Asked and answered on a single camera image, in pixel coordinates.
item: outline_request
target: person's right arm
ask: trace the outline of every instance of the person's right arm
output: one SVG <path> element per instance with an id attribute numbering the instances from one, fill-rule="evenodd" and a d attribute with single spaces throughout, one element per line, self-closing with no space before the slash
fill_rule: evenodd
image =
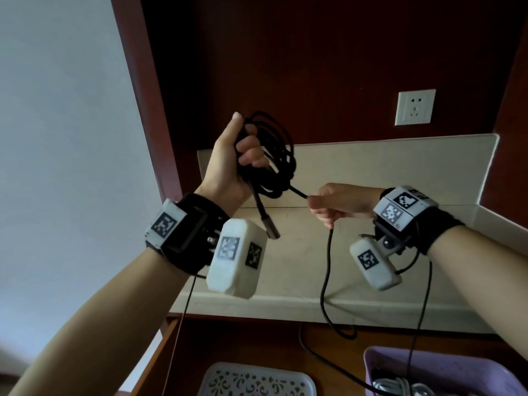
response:
<path id="1" fill-rule="evenodd" d="M 326 184 L 308 206 L 327 227 L 373 215 L 383 189 Z M 479 315 L 528 359 L 528 258 L 465 226 L 444 232 L 428 257 L 442 267 Z"/>

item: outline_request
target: electrical outlet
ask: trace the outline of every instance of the electrical outlet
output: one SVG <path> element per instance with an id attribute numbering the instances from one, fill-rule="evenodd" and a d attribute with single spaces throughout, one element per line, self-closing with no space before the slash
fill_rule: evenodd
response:
<path id="1" fill-rule="evenodd" d="M 394 125 L 431 122 L 436 89 L 399 92 Z"/>

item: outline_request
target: person's left hand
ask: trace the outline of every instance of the person's left hand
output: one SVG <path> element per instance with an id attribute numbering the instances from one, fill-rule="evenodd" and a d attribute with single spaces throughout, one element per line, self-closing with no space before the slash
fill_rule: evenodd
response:
<path id="1" fill-rule="evenodd" d="M 238 162 L 241 165 L 251 164 L 254 167 L 268 167 L 269 161 L 264 155 L 260 141 L 255 136 L 257 129 L 254 125 L 246 125 L 249 136 L 242 139 L 235 146 L 244 119 L 235 112 L 231 122 L 216 140 L 205 178 L 195 193 L 213 201 L 221 207 L 228 216 L 233 216 L 236 210 L 251 196 L 251 189 L 237 174 L 237 154 L 242 155 Z"/>

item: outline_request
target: qr code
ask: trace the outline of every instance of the qr code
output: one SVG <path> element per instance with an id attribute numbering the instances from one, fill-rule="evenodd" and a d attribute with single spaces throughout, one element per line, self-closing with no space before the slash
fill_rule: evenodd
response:
<path id="1" fill-rule="evenodd" d="M 154 222 L 154 225 L 151 226 L 151 229 L 153 229 L 154 232 L 165 239 L 177 223 L 178 221 L 172 218 L 170 215 L 167 213 L 162 213 L 162 215 L 160 215 L 159 218 Z"/>
<path id="2" fill-rule="evenodd" d="M 221 260 L 234 260 L 234 256 L 237 254 L 238 243 L 240 238 L 232 238 L 230 236 L 224 236 L 220 241 L 219 251 L 216 258 Z"/>
<path id="3" fill-rule="evenodd" d="M 376 264 L 379 264 L 378 259 L 370 250 L 367 250 L 365 253 L 361 253 L 358 258 L 363 268 L 365 268 L 365 271 L 369 268 L 372 268 Z"/>
<path id="4" fill-rule="evenodd" d="M 259 268 L 260 256 L 262 254 L 262 247 L 253 242 L 249 243 L 249 251 L 247 252 L 246 265 L 252 268 Z"/>
<path id="5" fill-rule="evenodd" d="M 394 204 L 389 204 L 381 212 L 381 216 L 385 218 L 390 223 L 395 223 L 403 214 L 403 210 L 399 209 Z"/>
<path id="6" fill-rule="evenodd" d="M 416 189 L 411 189 L 409 192 L 412 193 L 417 198 L 419 198 L 420 200 L 429 198 L 428 196 L 426 196 L 425 194 L 423 194 L 422 192 L 420 192 L 420 191 L 418 191 Z"/>
<path id="7" fill-rule="evenodd" d="M 409 208 L 410 206 L 418 203 L 418 199 L 416 197 L 411 196 L 407 192 L 403 192 L 399 196 L 395 197 L 393 200 L 403 208 Z"/>

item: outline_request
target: purple basket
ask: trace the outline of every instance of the purple basket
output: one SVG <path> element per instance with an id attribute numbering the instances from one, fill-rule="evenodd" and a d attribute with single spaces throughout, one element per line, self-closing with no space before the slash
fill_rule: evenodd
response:
<path id="1" fill-rule="evenodd" d="M 363 356 L 366 382 L 372 383 L 373 369 L 405 375 L 408 349 L 368 347 Z M 519 380 L 504 366 L 489 359 L 414 351 L 411 361 L 412 377 L 433 390 L 475 393 L 480 396 L 528 396 Z"/>

